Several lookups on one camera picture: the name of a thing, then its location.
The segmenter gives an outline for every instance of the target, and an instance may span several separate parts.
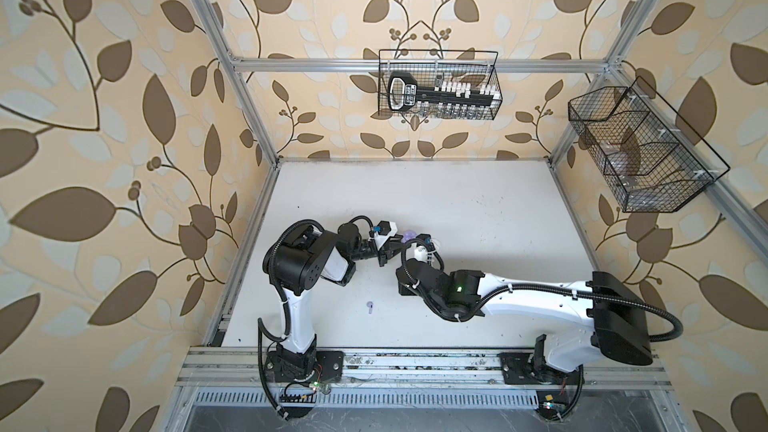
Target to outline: leaf pattern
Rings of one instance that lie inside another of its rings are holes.
[[[192,282],[190,290],[187,292],[187,297],[184,298],[184,303],[181,305],[180,316],[185,316],[189,312],[192,312],[194,306],[200,301],[200,296],[203,294],[204,288],[205,280],[203,280],[202,277],[198,277]]]
[[[20,298],[0,309],[0,354],[26,330],[39,307],[40,293],[37,293]]]
[[[0,129],[0,177],[13,174],[38,153],[38,138],[21,129]]]
[[[41,237],[80,242],[103,231],[116,211],[114,204],[95,190],[66,187],[35,199],[10,223]]]
[[[158,276],[151,271],[136,272],[101,301],[88,323],[104,326],[124,321],[147,303],[157,285]]]

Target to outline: metal bar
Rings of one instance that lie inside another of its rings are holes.
[[[240,285],[243,283],[245,270],[248,268],[250,255],[254,251],[256,236],[259,235],[261,224],[264,221],[264,214],[266,214],[266,208],[270,203],[272,191],[277,183],[278,173],[279,170],[277,168],[270,168],[266,174],[261,193],[254,206],[254,212],[248,219],[245,233],[240,240],[240,248],[237,249],[237,254],[235,254],[235,258],[232,261],[232,267],[230,268],[230,274],[226,279],[224,289],[221,291],[216,309],[214,309],[216,313],[211,318],[208,329],[203,337],[204,344],[209,344],[214,340],[216,331],[220,329],[220,323],[223,321],[223,317],[228,314],[234,306],[234,301],[237,299],[237,294],[240,292]]]
[[[604,82],[607,78],[607,72],[603,72],[599,76],[593,78],[592,82],[589,84],[589,88],[587,88],[585,93],[590,93],[600,89],[604,85]],[[569,122],[563,130],[563,133],[560,136],[560,140],[552,149],[552,154],[549,156],[549,163],[552,164],[553,167],[557,167],[560,161],[565,158],[565,155],[568,153],[568,149],[571,148],[576,137],[576,131],[573,127],[571,127],[571,123]]]
[[[219,26],[219,21],[216,18],[214,8],[208,0],[191,0],[191,2],[197,11],[197,16],[200,18],[200,22],[203,23],[203,28],[207,34],[208,41],[213,47],[214,53],[216,53],[216,58],[221,64],[221,69],[232,85],[240,105],[243,107],[243,114],[246,122],[248,122],[248,126],[251,130],[254,131],[258,143],[261,144],[261,149],[264,152],[264,159],[266,159],[270,166],[274,166],[277,164],[277,154],[275,154],[274,145],[270,140],[269,133],[264,127],[264,123],[261,121],[258,110],[256,109],[256,104],[248,92],[243,77],[232,67],[231,52],[226,46],[226,39]]]
[[[621,63],[624,60],[640,32],[640,28],[645,24],[648,15],[654,10],[658,1],[638,0],[635,3],[606,55],[610,64]]]
[[[629,87],[633,80],[621,66],[612,66],[610,74],[613,80],[620,86]],[[670,130],[676,130],[677,127],[670,123],[667,116],[659,110],[658,105],[653,100],[647,101],[648,106]],[[706,160],[696,147],[690,143],[690,140],[684,134],[673,132],[675,137],[688,149],[699,162],[708,166],[709,160]],[[732,189],[724,180],[718,180],[704,191],[706,196],[715,205],[729,223],[744,238],[746,243],[752,247],[754,253],[760,257],[765,264],[768,264],[768,224],[749,207],[739,194]]]
[[[434,60],[411,60],[408,62],[435,63]],[[463,60],[462,64],[486,63],[484,60]],[[237,57],[232,60],[237,72],[377,72],[378,60],[355,59],[248,59]],[[496,72],[537,72],[537,73],[602,73],[608,63],[604,60],[535,60],[499,59]]]
[[[592,242],[589,240],[589,235],[587,234],[587,230],[584,228],[584,225],[581,223],[581,219],[576,213],[576,210],[573,204],[571,204],[570,197],[568,197],[568,194],[565,193],[565,187],[563,186],[563,183],[560,180],[557,167],[554,164],[550,163],[549,171],[552,173],[552,179],[554,180],[554,184],[558,187],[558,190],[560,191],[560,196],[563,199],[563,204],[565,204],[565,208],[568,210],[568,214],[571,216],[571,221],[573,221],[574,228],[576,228],[576,233],[578,234],[578,237],[581,239],[581,245],[584,246],[584,252],[586,252],[587,257],[589,257],[590,264],[592,264],[592,270],[593,271],[602,270],[600,268],[600,261],[598,260],[598,255],[597,253],[595,253],[594,248],[592,247]]]

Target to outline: small purple item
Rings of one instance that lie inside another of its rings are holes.
[[[405,232],[402,233],[402,238],[400,239],[400,242],[405,244],[406,242],[408,242],[412,238],[416,238],[416,232],[414,232],[413,230],[411,230],[409,228],[408,230],[406,230]]]

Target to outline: black cable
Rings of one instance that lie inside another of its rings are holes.
[[[368,222],[368,226],[371,228],[371,230],[373,230],[373,221],[370,218],[368,218],[367,216],[357,216],[357,217],[354,217],[352,220],[350,220],[349,223],[351,224],[352,222],[357,221],[357,220],[364,220],[364,221]]]
[[[277,281],[277,276],[275,273],[275,256],[277,256],[277,249],[278,247],[283,243],[283,241],[288,237],[289,234],[291,234],[294,230],[301,226],[314,226],[317,230],[320,232],[324,232],[325,229],[318,223],[318,221],[314,221],[309,218],[305,218],[303,220],[299,220],[298,222],[294,222],[291,226],[289,226],[283,233],[280,235],[280,238],[277,239],[277,242],[272,246],[270,251],[268,252],[270,254],[270,258],[266,264],[266,272],[270,276],[270,283],[274,286],[275,290],[277,291],[277,295],[280,296],[280,301],[283,303],[283,315],[285,316],[285,331],[283,332],[284,337],[277,337],[276,335],[272,335],[268,330],[266,330],[266,326],[264,325],[264,321],[259,317],[259,320],[257,321],[259,325],[259,330],[262,334],[264,334],[269,340],[275,341],[275,342],[282,342],[284,341],[289,335],[290,335],[290,306],[288,305],[288,297],[286,296],[286,293],[283,291],[283,288],[280,286],[280,283]]]
[[[562,420],[566,418],[576,407],[576,403],[578,402],[578,399],[581,397],[581,389],[584,387],[584,366],[579,365],[578,366],[578,385],[576,386],[576,392],[574,392],[573,398],[571,398],[571,401],[568,402],[568,405],[565,407],[565,410],[560,412],[555,412],[555,417],[558,420]],[[544,420],[548,420],[551,422],[555,422],[556,420],[554,418],[549,418],[546,415],[542,413],[542,407],[539,406],[539,408],[536,409],[536,414],[538,414],[540,417],[542,417]]]

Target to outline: ventilation grille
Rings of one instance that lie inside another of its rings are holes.
[[[453,409],[535,409],[535,390],[403,390],[394,388],[334,388],[328,395],[317,394],[317,407],[324,408],[453,408]],[[267,407],[261,389],[202,388],[195,405]]]

